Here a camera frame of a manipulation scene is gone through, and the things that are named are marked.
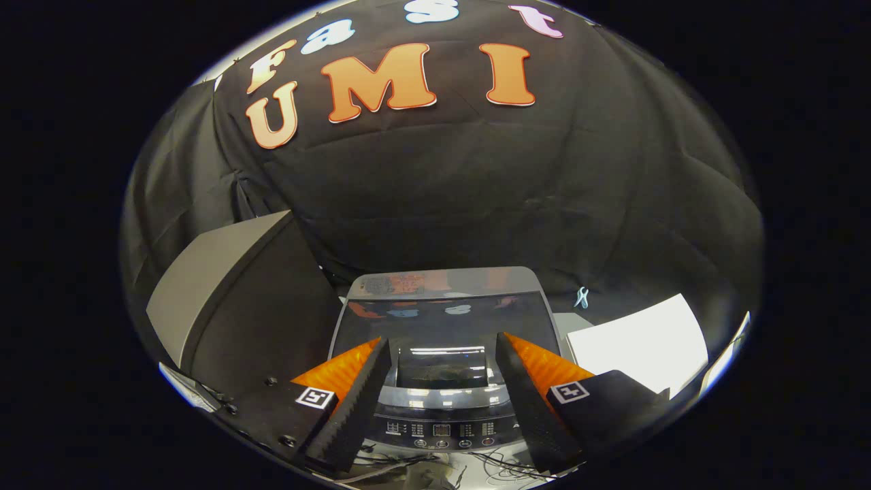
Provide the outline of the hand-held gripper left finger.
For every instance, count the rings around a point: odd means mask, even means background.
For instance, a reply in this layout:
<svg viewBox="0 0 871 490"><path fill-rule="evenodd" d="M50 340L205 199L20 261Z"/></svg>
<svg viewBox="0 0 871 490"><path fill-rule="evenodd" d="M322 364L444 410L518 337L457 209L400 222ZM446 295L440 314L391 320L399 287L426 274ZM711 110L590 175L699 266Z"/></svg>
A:
<svg viewBox="0 0 871 490"><path fill-rule="evenodd" d="M225 406L225 425L299 470L351 469L391 368L388 338L372 339Z"/></svg>

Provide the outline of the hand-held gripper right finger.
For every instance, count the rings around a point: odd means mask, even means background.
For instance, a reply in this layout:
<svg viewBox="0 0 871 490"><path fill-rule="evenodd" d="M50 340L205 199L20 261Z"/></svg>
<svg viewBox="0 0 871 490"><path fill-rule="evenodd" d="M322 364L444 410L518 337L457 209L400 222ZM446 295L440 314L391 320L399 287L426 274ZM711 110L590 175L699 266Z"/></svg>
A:
<svg viewBox="0 0 871 490"><path fill-rule="evenodd" d="M562 472L625 449L671 397L622 370L593 374L533 342L501 332L495 360L533 466Z"/></svg>

